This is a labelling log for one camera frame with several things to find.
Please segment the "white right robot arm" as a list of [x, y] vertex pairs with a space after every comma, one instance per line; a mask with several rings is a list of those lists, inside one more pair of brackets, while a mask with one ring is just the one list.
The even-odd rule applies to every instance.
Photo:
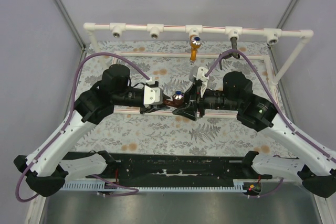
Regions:
[[253, 94], [253, 83], [241, 72], [225, 74], [223, 85], [222, 91], [202, 92], [202, 81], [193, 80], [186, 92], [174, 93], [173, 114], [195, 121], [207, 109], [236, 111], [242, 125], [268, 135], [296, 156], [289, 159], [250, 151], [240, 166], [245, 178], [270, 175], [300, 182], [320, 197], [328, 198], [335, 193], [335, 157], [325, 146], [300, 133], [271, 101]]

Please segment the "brown faucet chrome knob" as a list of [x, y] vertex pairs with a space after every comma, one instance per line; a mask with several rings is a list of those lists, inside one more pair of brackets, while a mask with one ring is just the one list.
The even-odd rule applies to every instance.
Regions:
[[184, 92], [177, 90], [170, 99], [164, 99], [163, 104], [169, 107], [179, 108], [184, 104]]

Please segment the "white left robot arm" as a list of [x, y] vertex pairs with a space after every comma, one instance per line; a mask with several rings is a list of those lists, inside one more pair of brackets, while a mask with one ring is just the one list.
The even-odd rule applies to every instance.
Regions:
[[66, 182], [86, 176], [115, 174], [116, 162], [107, 151], [88, 154], [84, 158], [65, 160], [70, 149], [114, 112], [116, 105], [139, 107], [141, 113], [166, 109], [168, 99], [158, 82], [149, 80], [143, 88], [131, 85], [130, 69], [125, 65], [111, 65], [102, 79], [83, 92], [74, 102], [68, 118], [33, 153], [19, 155], [14, 164], [26, 179], [30, 189], [48, 197], [59, 191]]

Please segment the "white PVC pipe frame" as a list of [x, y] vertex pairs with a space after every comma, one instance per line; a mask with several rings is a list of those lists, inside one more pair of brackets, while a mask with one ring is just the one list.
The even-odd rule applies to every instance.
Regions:
[[314, 32], [312, 30], [282, 30], [278, 28], [257, 29], [242, 28], [237, 26], [212, 27], [202, 25], [177, 26], [163, 24], [134, 25], [126, 23], [84, 23], [83, 28], [87, 32], [95, 52], [101, 51], [101, 48], [95, 36], [95, 32], [102, 30], [110, 31], [115, 38], [120, 38], [122, 33], [125, 31], [146, 31], [150, 34], [150, 37], [152, 39], [158, 39], [159, 35], [162, 33], [186, 33], [188, 34], [189, 41], [196, 37], [199, 37], [202, 33], [220, 34], [223, 36], [227, 36], [229, 41], [237, 41], [240, 37], [256, 36], [258, 38], [262, 38], [269, 46], [273, 46], [278, 43], [281, 37], [299, 38], [300, 41], [298, 42], [297, 46], [276, 74], [273, 72], [274, 68], [272, 66], [269, 56], [255, 55], [247, 57], [249, 60], [262, 60], [264, 62], [268, 75], [268, 91], [270, 92], [271, 97], [275, 100], [277, 104], [279, 103], [279, 98], [277, 96], [278, 82], [292, 65], [297, 56], [300, 54], [304, 46], [310, 41], [310, 39], [314, 35]]

